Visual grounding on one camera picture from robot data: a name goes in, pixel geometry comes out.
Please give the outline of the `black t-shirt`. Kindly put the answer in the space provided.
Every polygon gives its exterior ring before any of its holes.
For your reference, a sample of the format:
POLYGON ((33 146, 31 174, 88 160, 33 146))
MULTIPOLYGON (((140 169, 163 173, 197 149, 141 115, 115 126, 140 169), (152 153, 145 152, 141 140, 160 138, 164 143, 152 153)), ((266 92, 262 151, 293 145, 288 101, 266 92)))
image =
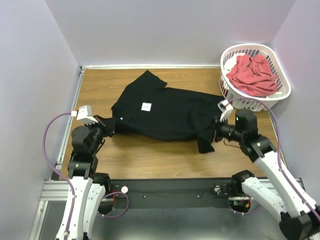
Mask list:
POLYGON ((222 96, 168 87, 146 70, 128 84, 101 122, 107 133, 136 133, 161 141, 196 140, 201 154, 214 152, 215 120, 222 96))

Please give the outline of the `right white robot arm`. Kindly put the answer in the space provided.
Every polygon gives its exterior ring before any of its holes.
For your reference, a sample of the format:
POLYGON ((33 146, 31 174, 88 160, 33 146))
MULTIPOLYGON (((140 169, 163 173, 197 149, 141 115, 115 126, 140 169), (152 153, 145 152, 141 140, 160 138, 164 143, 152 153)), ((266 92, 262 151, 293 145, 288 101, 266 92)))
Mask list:
POLYGON ((224 108, 215 120, 218 140, 238 142, 241 151, 266 175, 275 191, 263 186, 248 170, 231 177, 233 191, 253 197, 277 221, 288 240, 306 240, 320 232, 320 206, 295 180, 271 141, 259 134, 256 115, 249 109, 235 112, 235 124, 228 124, 232 111, 224 108))

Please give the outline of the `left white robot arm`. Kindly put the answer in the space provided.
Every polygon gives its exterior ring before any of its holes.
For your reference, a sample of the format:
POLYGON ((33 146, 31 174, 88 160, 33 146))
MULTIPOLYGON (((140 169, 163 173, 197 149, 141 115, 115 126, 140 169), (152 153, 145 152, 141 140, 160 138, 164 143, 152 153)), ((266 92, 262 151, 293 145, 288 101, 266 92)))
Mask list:
POLYGON ((82 119, 71 132, 72 153, 68 164, 68 194, 57 240, 89 240, 105 193, 111 190, 107 173, 97 173, 97 153, 106 137, 115 133, 116 120, 98 115, 82 119))

